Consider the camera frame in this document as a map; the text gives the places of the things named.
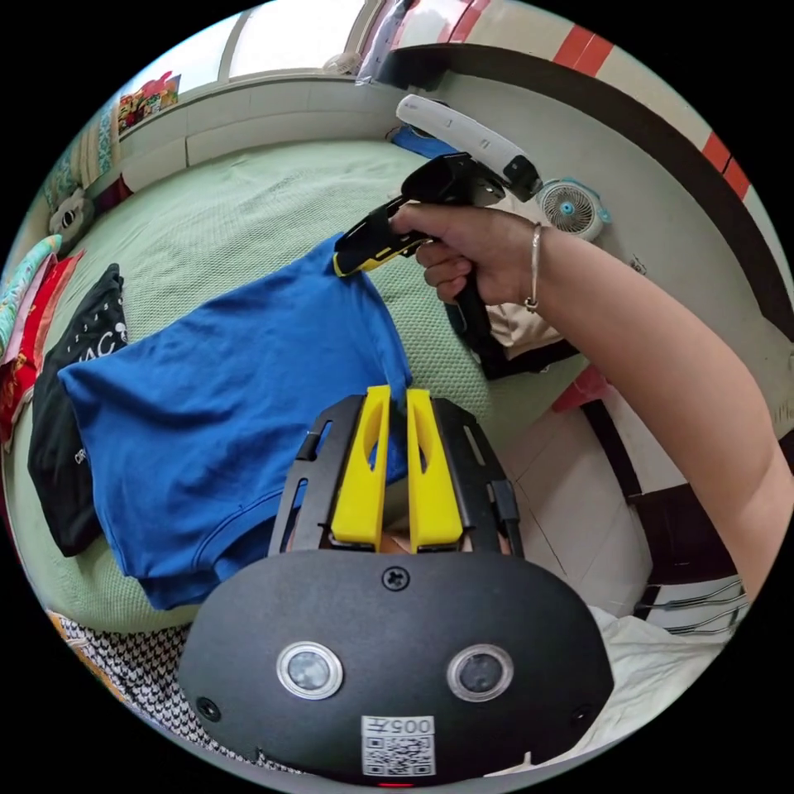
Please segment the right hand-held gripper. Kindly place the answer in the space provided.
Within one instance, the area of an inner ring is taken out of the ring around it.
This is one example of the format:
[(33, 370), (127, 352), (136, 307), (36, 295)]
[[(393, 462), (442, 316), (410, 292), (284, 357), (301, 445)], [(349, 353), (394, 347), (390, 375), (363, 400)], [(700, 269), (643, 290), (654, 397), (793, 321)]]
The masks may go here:
[[(405, 204), (486, 207), (505, 192), (496, 177), (467, 153), (440, 155), (405, 178), (396, 198), (370, 211), (339, 237), (334, 245), (333, 269), (338, 277), (377, 269), (395, 257), (411, 257), (431, 237), (417, 232), (394, 234), (390, 220)], [(454, 333), (470, 349), (489, 380), (505, 377), (506, 359), (493, 338), (485, 304), (469, 278), (454, 304), (446, 307)]]

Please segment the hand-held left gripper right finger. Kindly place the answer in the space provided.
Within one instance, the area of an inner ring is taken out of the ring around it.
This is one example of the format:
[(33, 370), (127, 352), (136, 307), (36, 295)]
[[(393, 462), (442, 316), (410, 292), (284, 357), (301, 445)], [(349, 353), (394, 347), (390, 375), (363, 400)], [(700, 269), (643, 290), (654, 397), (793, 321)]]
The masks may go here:
[(411, 552), (456, 547), (462, 520), (428, 391), (408, 390), (406, 419)]

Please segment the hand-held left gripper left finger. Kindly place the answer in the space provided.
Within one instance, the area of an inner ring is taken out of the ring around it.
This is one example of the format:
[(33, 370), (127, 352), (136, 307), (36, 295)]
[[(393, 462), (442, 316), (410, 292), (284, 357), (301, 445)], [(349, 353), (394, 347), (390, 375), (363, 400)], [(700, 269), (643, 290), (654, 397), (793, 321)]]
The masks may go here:
[(366, 392), (337, 493), (331, 534), (336, 544), (380, 550), (390, 425), (390, 387)]

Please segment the person's left hand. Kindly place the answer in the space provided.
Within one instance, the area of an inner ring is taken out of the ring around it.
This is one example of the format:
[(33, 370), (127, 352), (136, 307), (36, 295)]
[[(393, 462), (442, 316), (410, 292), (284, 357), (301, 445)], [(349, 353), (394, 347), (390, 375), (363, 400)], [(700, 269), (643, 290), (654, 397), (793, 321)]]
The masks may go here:
[[(298, 551), (298, 547), (296, 545), (296, 538), (297, 533), (294, 531), (287, 542), (285, 551), (286, 552), (293, 552)], [(501, 535), (497, 534), (497, 539), (499, 541), (499, 550), (500, 553), (503, 555), (510, 555), (511, 548), (509, 545), (509, 541), (502, 537)], [(318, 548), (323, 550), (336, 550), (336, 551), (346, 551), (349, 550), (347, 547), (342, 546), (335, 546), (332, 540), (330, 539), (330, 535), (325, 533), (320, 540)], [(471, 533), (465, 534), (463, 536), (462, 541), (454, 548), (443, 548), (443, 551), (459, 551), (459, 552), (474, 552), (474, 546), (472, 545), (472, 535)], [(394, 532), (385, 532), (381, 537), (380, 543), (380, 552), (385, 554), (408, 554), (411, 553), (410, 548), (410, 541), (409, 535), (407, 531), (403, 530), (395, 530)]]

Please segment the person's right hand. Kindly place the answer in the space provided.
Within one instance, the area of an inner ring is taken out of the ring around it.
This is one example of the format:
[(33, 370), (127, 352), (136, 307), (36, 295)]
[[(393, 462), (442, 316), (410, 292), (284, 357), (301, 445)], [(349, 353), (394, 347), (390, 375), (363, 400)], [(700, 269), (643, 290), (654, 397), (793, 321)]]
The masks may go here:
[(416, 259), (445, 304), (456, 302), (469, 278), (486, 305), (521, 304), (536, 293), (535, 222), (496, 209), (410, 203), (391, 218), (390, 229), (429, 239)]

